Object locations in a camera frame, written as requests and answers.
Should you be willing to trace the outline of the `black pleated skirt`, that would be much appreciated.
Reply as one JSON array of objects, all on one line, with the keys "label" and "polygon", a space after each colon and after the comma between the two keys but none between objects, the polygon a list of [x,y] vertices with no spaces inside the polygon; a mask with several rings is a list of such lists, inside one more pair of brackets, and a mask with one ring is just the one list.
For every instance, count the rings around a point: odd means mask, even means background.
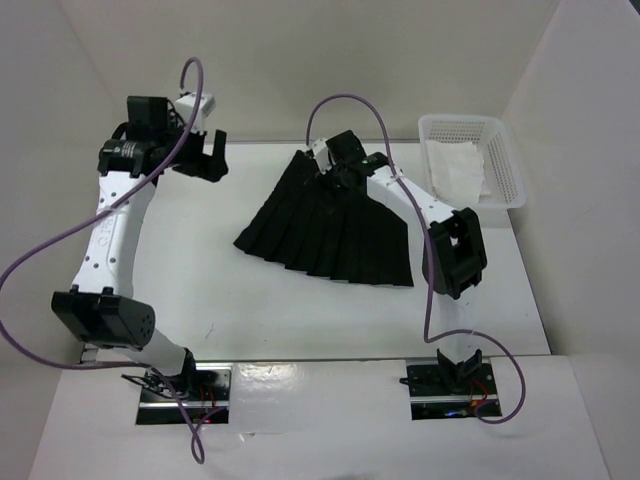
[{"label": "black pleated skirt", "polygon": [[295,152],[233,245],[311,277],[414,286],[406,222],[362,189],[321,173],[310,152]]}]

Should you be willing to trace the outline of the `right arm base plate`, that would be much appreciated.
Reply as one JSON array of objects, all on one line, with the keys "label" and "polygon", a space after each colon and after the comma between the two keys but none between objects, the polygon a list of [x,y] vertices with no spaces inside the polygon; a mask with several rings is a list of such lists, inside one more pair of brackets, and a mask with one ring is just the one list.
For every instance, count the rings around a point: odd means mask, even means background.
[{"label": "right arm base plate", "polygon": [[413,420],[474,418],[476,408],[490,419],[502,416],[489,361],[483,361],[479,370],[454,390],[445,384],[435,359],[407,361],[406,373],[399,383],[408,389]]}]

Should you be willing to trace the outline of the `white plastic basket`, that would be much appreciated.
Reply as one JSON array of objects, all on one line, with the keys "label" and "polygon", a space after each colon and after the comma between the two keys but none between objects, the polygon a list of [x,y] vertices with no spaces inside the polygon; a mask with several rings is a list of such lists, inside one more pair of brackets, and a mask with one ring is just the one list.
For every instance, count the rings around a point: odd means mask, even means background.
[{"label": "white plastic basket", "polygon": [[525,205],[517,151],[504,122],[428,114],[419,118],[418,133],[426,190],[436,199],[477,212]]}]

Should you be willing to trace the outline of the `white cloth in basket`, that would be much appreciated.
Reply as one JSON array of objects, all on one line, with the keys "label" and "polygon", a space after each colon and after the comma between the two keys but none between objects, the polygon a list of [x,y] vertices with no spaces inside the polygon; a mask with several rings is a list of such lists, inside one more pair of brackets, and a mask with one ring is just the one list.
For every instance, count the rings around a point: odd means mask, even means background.
[{"label": "white cloth in basket", "polygon": [[472,205],[491,194],[484,173],[484,157],[474,143],[426,140],[425,146],[431,183],[439,198]]}]

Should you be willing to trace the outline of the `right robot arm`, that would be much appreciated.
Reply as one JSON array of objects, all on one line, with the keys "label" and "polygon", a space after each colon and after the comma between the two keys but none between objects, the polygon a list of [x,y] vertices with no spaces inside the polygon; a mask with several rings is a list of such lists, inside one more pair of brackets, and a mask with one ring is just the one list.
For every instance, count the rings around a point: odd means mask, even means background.
[{"label": "right robot arm", "polygon": [[474,294],[487,266],[478,215],[456,209],[409,180],[391,156],[368,155],[351,130],[310,144],[327,180],[360,188],[366,199],[406,223],[419,225],[423,237],[421,270],[427,282],[423,339],[437,348],[438,381],[459,393],[473,380],[482,360],[459,339],[478,333],[473,321]]}]

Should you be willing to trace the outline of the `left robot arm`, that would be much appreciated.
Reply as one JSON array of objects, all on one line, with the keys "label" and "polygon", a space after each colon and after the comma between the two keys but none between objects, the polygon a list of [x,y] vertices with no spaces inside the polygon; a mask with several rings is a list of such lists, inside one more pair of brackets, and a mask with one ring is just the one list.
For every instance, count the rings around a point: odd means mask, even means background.
[{"label": "left robot arm", "polygon": [[127,121],[99,152],[97,210],[105,217],[92,228],[70,289],[55,292],[51,300],[53,312],[78,340],[153,366],[164,376],[165,390],[180,400],[214,377],[197,373],[193,354],[156,328],[154,309],[134,297],[133,269],[158,183],[151,173],[179,138],[186,141],[170,168],[209,182],[227,174],[225,132],[216,131],[212,154],[204,151],[205,120],[214,107],[209,93],[183,93],[176,101],[128,97]]}]

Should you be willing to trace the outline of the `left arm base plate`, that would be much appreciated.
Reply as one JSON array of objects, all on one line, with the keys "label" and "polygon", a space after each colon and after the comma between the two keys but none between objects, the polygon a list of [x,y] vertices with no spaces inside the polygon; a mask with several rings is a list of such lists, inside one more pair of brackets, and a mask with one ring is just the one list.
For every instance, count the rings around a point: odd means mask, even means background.
[{"label": "left arm base plate", "polygon": [[[227,424],[231,396],[232,365],[198,362],[200,384],[187,392],[178,390],[179,398],[194,424]],[[140,388],[136,424],[184,424],[175,398],[166,385],[149,372],[143,375],[122,374],[121,378]]]}]

